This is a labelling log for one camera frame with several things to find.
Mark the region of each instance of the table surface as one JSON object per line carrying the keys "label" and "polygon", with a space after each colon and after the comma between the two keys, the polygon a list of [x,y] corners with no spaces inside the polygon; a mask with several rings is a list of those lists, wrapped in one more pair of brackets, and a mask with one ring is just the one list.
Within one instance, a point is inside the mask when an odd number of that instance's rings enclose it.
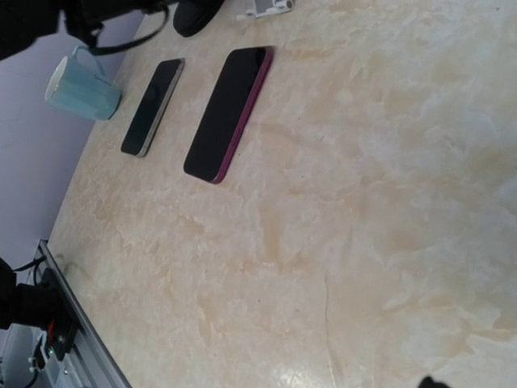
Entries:
{"label": "table surface", "polygon": [[[124,101],[53,231],[128,380],[515,386],[515,2],[300,0],[238,22],[242,8],[127,55]],[[254,45],[275,61],[229,173],[193,179],[183,160],[224,60]],[[149,154],[122,154],[156,65],[176,57]]]}

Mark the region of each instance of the mug handle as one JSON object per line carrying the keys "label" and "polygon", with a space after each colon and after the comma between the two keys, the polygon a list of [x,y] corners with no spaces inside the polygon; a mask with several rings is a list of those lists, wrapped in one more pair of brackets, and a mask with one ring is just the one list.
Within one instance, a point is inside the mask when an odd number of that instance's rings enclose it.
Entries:
{"label": "mug handle", "polygon": [[[91,55],[90,50],[88,49],[87,46],[76,46],[72,52],[72,58],[75,59],[76,61],[78,60],[79,50],[84,50]],[[91,55],[91,56],[95,59],[95,63],[97,64],[97,67],[99,68],[99,72],[101,73],[101,75],[106,77],[106,71],[104,71],[103,64],[100,63],[100,60],[96,56],[94,56],[94,55]]]}

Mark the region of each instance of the mug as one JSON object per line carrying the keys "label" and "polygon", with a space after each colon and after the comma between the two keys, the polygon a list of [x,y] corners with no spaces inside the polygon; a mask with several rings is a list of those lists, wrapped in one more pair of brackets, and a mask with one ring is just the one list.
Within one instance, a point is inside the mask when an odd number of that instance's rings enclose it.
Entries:
{"label": "mug", "polygon": [[109,120],[119,107],[122,92],[106,77],[99,59],[94,57],[98,71],[79,63],[78,46],[64,57],[50,78],[45,101],[87,119]]}

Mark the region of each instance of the black smartphone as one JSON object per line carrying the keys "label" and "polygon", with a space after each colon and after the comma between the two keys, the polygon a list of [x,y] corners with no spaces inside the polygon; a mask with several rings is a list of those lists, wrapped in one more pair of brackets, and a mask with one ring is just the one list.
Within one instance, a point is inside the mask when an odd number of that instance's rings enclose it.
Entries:
{"label": "black smartphone", "polygon": [[219,183],[226,175],[242,131],[273,59],[272,47],[230,53],[208,101],[183,169]]}
{"label": "black smartphone", "polygon": [[122,142],[122,152],[139,158],[147,155],[184,65],[183,59],[158,65]]}

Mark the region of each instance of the pink phone case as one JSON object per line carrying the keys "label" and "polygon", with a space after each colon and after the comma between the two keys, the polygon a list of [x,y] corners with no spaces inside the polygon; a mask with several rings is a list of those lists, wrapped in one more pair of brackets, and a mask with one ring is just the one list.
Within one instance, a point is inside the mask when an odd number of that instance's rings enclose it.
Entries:
{"label": "pink phone case", "polygon": [[237,150],[237,146],[241,140],[242,133],[244,132],[244,127],[250,118],[251,111],[253,111],[253,107],[255,106],[257,98],[259,97],[259,92],[262,89],[264,81],[266,80],[267,72],[269,71],[271,63],[273,62],[274,54],[275,50],[273,47],[266,47],[266,56],[264,57],[264,62],[260,66],[257,78],[251,87],[251,92],[248,96],[248,100],[246,101],[246,105],[244,106],[244,109],[242,109],[241,117],[239,118],[237,127],[235,128],[235,132],[232,136],[232,140],[229,143],[228,149],[226,150],[221,168],[217,172],[216,178],[212,181],[214,184],[220,183],[228,172],[229,164],[232,162],[233,156],[235,155],[235,151]]}

